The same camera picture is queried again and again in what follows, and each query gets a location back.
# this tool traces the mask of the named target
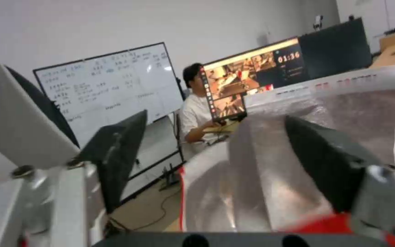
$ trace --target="floor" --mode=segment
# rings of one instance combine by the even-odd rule
[[[135,199],[126,202],[112,213],[112,217],[125,227],[138,232],[180,231],[180,183],[159,191],[163,183],[164,181],[156,183]],[[164,214],[162,203],[166,211],[164,217],[162,217]]]

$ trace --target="whiteboard frame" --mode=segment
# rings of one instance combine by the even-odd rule
[[[42,68],[39,68],[39,69],[33,69],[33,74],[34,74],[34,76],[35,76],[35,78],[36,78],[36,81],[37,81],[38,84],[39,84],[39,87],[40,87],[42,93],[45,95],[45,97],[47,97],[47,98],[50,100],[50,98],[49,98],[48,95],[47,95],[47,92],[45,91],[44,87],[42,86],[41,81],[39,80],[39,77],[38,77],[38,75],[37,75],[37,72],[38,72],[38,71],[41,71],[41,70],[44,70],[44,69],[52,69],[52,68],[55,68],[55,67],[64,66],[64,65],[68,65],[68,64],[72,64],[72,63],[88,61],[88,60],[91,60],[91,59],[97,59],[97,58],[101,58],[101,57],[105,57],[105,56],[114,55],[114,54],[117,54],[117,53],[129,52],[129,51],[133,51],[133,50],[139,50],[139,49],[143,49],[143,48],[147,48],[147,47],[151,47],[151,46],[155,46],[155,45],[160,45],[160,44],[162,44],[162,45],[164,46],[164,49],[166,50],[167,58],[169,59],[169,63],[170,63],[170,66],[171,66],[171,71],[173,72],[174,77],[175,77],[175,78],[178,78],[178,77],[176,76],[176,73],[175,73],[175,70],[174,70],[174,68],[173,68],[173,65],[171,64],[170,55],[169,55],[169,52],[168,52],[168,50],[167,50],[167,47],[166,47],[165,42],[159,42],[159,43],[155,43],[155,44],[149,44],[149,45],[145,45],[145,46],[141,46],[141,47],[136,47],[136,48],[132,48],[132,49],[120,50],[120,51],[111,52],[111,53],[108,53],[108,54],[103,54],[103,55],[94,56],[94,57],[90,57],[90,58],[84,58],[84,59],[69,61],[69,62],[65,62],[65,63],[61,63],[61,64],[56,64],[56,65],[51,65],[51,66],[47,66],[47,67],[42,67]],[[180,92],[180,94],[181,94],[182,101],[184,101],[184,100],[185,100],[185,95],[184,95],[184,92],[182,91],[181,85],[180,85],[180,83],[179,83],[178,81],[176,81],[176,83],[177,83],[177,86],[178,86],[178,90],[179,90],[179,92]],[[167,115],[164,115],[164,116],[162,116],[162,117],[160,117],[160,118],[158,118],[158,119],[155,119],[153,122],[155,122],[155,121],[157,121],[157,120],[159,120],[159,119],[162,119],[162,118],[165,117],[165,116],[168,116],[168,114],[167,114]]]

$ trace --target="computer screen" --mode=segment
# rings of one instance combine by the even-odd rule
[[[213,121],[245,114],[243,96],[309,79],[298,38],[207,63],[201,69]]]

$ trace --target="man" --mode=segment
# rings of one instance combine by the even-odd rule
[[[217,140],[217,135],[213,133],[205,134],[205,128],[219,126],[211,119],[210,107],[206,99],[206,90],[199,75],[202,64],[194,63],[182,72],[185,85],[191,89],[192,93],[185,100],[180,110],[181,130],[188,143],[199,142],[199,149],[202,150],[207,144],[212,144]]]

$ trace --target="white wall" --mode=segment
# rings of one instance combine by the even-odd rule
[[[323,15],[323,28],[340,23],[336,0],[303,0],[306,31],[313,32],[313,24],[317,15]]]
[[[0,61],[32,69],[165,41],[174,69],[304,33],[301,0],[0,0]]]

